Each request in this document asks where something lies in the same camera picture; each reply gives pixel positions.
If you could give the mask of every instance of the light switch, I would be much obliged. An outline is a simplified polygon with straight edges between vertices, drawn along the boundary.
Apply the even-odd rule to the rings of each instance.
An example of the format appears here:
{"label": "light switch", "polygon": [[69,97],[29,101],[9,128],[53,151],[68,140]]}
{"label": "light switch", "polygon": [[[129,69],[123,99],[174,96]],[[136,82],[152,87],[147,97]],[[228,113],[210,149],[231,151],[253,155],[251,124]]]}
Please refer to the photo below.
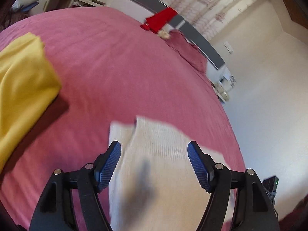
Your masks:
{"label": "light switch", "polygon": [[231,45],[227,41],[224,43],[224,46],[229,51],[230,55],[234,53],[234,49],[231,47]]}

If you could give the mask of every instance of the blue gripper pad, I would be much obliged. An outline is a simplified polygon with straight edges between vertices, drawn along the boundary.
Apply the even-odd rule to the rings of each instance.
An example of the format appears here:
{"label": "blue gripper pad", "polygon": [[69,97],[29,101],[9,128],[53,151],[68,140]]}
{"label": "blue gripper pad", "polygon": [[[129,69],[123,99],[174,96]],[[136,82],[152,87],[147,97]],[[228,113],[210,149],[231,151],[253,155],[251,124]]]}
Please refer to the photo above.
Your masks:
{"label": "blue gripper pad", "polygon": [[214,169],[212,167],[215,165],[214,161],[207,159],[207,155],[202,152],[195,141],[188,144],[187,154],[200,186],[210,193],[212,189],[210,182],[214,178]]}
{"label": "blue gripper pad", "polygon": [[98,183],[99,192],[108,187],[120,156],[121,144],[118,141],[113,141],[107,151],[98,157],[97,162],[95,161],[94,178]]}

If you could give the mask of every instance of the small device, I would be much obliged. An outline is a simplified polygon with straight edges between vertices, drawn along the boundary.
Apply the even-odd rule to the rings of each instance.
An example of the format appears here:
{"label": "small device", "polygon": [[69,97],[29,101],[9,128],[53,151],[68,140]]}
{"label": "small device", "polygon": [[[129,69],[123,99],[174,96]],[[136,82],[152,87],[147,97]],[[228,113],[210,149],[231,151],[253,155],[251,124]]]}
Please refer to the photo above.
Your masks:
{"label": "small device", "polygon": [[270,178],[267,178],[263,180],[262,185],[264,186],[266,193],[270,200],[272,201],[273,205],[275,205],[274,198],[276,196],[276,190],[278,186],[278,177],[277,176],[272,176]]}

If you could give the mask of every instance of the white towel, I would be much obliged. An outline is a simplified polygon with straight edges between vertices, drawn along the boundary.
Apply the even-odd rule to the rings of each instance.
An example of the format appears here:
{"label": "white towel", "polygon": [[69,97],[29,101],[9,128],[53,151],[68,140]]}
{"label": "white towel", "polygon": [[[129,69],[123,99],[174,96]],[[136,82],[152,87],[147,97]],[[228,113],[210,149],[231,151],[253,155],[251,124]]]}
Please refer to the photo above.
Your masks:
{"label": "white towel", "polygon": [[[112,122],[109,143],[113,140],[122,147],[109,184],[113,231],[196,230],[210,194],[187,156],[192,140],[170,124],[144,117],[137,117],[136,125]],[[227,166],[222,154],[200,148]],[[229,202],[225,221],[232,213]]]}

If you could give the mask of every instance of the bed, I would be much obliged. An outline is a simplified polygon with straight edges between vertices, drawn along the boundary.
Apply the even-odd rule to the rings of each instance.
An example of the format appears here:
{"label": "bed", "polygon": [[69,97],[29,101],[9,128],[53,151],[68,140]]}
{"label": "bed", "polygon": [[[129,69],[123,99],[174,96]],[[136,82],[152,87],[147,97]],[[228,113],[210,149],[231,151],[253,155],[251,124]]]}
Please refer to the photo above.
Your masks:
{"label": "bed", "polygon": [[[230,169],[245,170],[209,80],[164,40],[139,26],[113,8],[74,8],[27,18],[0,33],[0,50],[27,32],[40,36],[62,81],[59,96],[1,174],[0,201],[16,224],[29,228],[40,194],[56,168],[79,169],[106,151],[114,120],[131,124],[142,115],[170,123],[199,144],[221,152]],[[99,198],[108,214],[107,191]]]}

